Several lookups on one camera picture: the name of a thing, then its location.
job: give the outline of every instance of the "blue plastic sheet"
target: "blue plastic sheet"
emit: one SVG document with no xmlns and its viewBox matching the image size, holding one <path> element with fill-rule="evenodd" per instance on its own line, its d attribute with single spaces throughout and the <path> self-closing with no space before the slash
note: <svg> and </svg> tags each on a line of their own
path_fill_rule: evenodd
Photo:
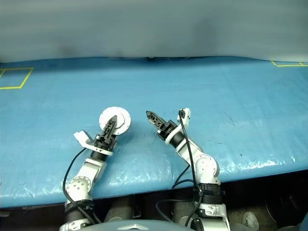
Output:
<svg viewBox="0 0 308 231">
<path fill-rule="evenodd" d="M 34 69 L 21 89 L 0 90 L 0 207 L 64 202 L 63 177 L 81 150 L 73 133 L 100 133 L 99 115 L 110 106 L 127 109 L 132 122 L 94 198 L 170 189 L 186 167 L 157 137 L 146 110 L 176 122 L 178 109 L 189 107 L 189 136 L 217 160 L 222 182 L 308 169 L 304 65 L 231 57 L 2 64 Z M 0 87 L 23 81 L 18 72 L 7 79 L 10 71 Z M 69 178 L 89 154 L 76 160 Z"/>
</svg>

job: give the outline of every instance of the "circular plate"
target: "circular plate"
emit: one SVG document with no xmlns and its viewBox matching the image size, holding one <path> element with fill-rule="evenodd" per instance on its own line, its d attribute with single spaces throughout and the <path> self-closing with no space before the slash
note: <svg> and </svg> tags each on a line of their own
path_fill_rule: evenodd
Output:
<svg viewBox="0 0 308 231">
<path fill-rule="evenodd" d="M 107 122 L 115 115 L 117 116 L 117 123 L 114 135 L 120 135 L 124 133 L 130 126 L 130 115 L 124 108 L 108 107 L 101 113 L 99 123 L 101 129 L 103 130 Z"/>
</svg>

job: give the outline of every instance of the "shoe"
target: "shoe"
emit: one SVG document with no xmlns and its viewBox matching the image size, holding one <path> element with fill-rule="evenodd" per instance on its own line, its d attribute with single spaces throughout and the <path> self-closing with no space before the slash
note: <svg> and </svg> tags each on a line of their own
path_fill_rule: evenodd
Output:
<svg viewBox="0 0 308 231">
<path fill-rule="evenodd" d="M 252 228 L 253 231 L 259 231 L 258 219 L 253 212 L 245 212 L 243 215 L 243 225 Z"/>
</svg>

